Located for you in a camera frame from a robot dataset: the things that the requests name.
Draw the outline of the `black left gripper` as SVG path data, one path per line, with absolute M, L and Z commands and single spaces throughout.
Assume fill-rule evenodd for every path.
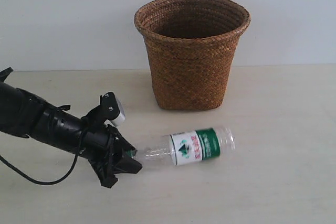
M 138 150 L 116 127 L 94 125 L 87 116 L 80 118 L 80 126 L 80 156 L 88 160 L 102 187 L 112 188 L 117 174 L 137 174 L 142 169 L 142 164 L 131 157 Z

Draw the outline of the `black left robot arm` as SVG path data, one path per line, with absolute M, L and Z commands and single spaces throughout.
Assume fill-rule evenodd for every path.
M 69 105 L 55 106 L 45 99 L 5 83 L 13 72 L 1 71 L 1 132 L 41 143 L 86 159 L 103 187 L 111 188 L 117 174 L 137 174 L 142 164 L 132 156 L 137 149 L 119 132 L 125 113 L 113 92 L 100 96 L 99 105 L 85 116 L 68 113 Z

